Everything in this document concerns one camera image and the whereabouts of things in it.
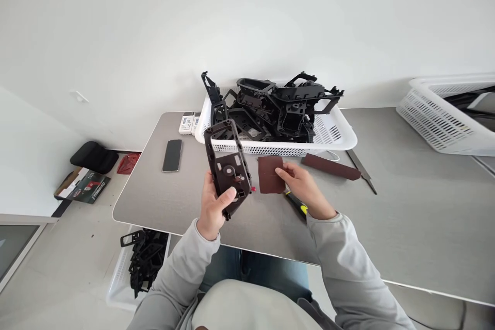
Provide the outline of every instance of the left hand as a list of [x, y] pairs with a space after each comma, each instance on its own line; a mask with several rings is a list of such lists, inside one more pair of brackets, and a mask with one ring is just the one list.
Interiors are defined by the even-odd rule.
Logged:
[[217, 198], [213, 176], [210, 171], [206, 172], [201, 196], [201, 215], [196, 223], [197, 231], [201, 236], [208, 241], [214, 241], [217, 238], [220, 228], [225, 223], [222, 211], [230, 205], [236, 195], [236, 189], [230, 187]]

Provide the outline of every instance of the gray table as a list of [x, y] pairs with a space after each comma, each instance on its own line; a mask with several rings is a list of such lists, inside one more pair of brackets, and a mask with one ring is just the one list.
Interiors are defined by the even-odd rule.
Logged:
[[[351, 218], [383, 279], [495, 305], [493, 177], [472, 157], [433, 151], [394, 109], [343, 113], [378, 195], [362, 179], [310, 172], [335, 208]], [[160, 118], [114, 207], [115, 220], [182, 235], [199, 216], [208, 162], [204, 145], [178, 134], [181, 116]], [[162, 173], [167, 141], [179, 138], [180, 171]], [[352, 165], [346, 153], [338, 154]], [[246, 160], [259, 188], [256, 156]], [[229, 246], [319, 263], [306, 226], [281, 195], [250, 195], [221, 234]]]

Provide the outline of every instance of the floor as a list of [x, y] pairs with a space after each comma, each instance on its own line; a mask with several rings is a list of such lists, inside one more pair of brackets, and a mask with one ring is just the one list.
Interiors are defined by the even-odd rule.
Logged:
[[[0, 328], [125, 329], [133, 314], [110, 308], [105, 296], [128, 226], [111, 217], [127, 176], [112, 181], [94, 205], [73, 202], [55, 225], [47, 226], [0, 294]], [[335, 312], [320, 269], [308, 266], [310, 289], [323, 310]], [[438, 329], [457, 329], [462, 302], [390, 285], [409, 316]], [[465, 329], [495, 329], [495, 310], [468, 304]], [[415, 324], [417, 329], [427, 329]]]

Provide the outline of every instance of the gray sleeve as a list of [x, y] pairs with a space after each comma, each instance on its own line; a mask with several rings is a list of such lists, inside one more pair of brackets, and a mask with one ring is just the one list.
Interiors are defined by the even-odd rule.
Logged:
[[307, 223], [337, 325], [344, 329], [414, 329], [358, 241], [348, 217], [339, 214], [320, 221], [308, 215]]
[[163, 262], [128, 330], [175, 329], [193, 302], [206, 267], [220, 246], [220, 235], [215, 241], [207, 241], [197, 231], [196, 222], [197, 219]]

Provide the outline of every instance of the white plastic basket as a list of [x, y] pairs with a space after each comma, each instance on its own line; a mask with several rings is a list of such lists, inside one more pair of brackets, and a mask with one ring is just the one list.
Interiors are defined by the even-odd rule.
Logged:
[[[239, 87], [220, 88], [225, 95], [229, 89], [239, 92]], [[317, 110], [322, 110], [328, 101], [321, 100], [316, 105]], [[206, 95], [200, 120], [196, 129], [196, 140], [205, 143], [205, 130], [211, 126], [211, 101]], [[247, 154], [279, 155], [279, 156], [304, 156], [307, 153], [318, 154], [324, 151], [346, 151], [355, 147], [357, 137], [345, 119], [339, 108], [335, 106], [329, 114], [315, 116], [315, 137], [313, 143], [286, 143], [286, 142], [254, 142], [239, 133], [242, 150]], [[236, 152], [237, 146], [233, 140], [213, 139], [213, 149], [218, 152]]]
[[[137, 230], [142, 229], [142, 227], [138, 226], [130, 226], [129, 232], [132, 233]], [[126, 237], [124, 240], [125, 243], [130, 242], [130, 236]], [[165, 259], [169, 253], [170, 246], [170, 235], [167, 240], [167, 246], [165, 250]], [[146, 292], [140, 291], [138, 297], [134, 299], [134, 290], [130, 287], [130, 259], [133, 256], [133, 245], [123, 247], [120, 250], [119, 260], [117, 261], [117, 265], [115, 266], [115, 270], [113, 271], [112, 282], [108, 289], [106, 302], [110, 307], [118, 307], [122, 309], [126, 309], [134, 312], [139, 303], [146, 296]]]
[[495, 85], [495, 74], [415, 78], [397, 112], [438, 152], [495, 156], [495, 133], [443, 98]]

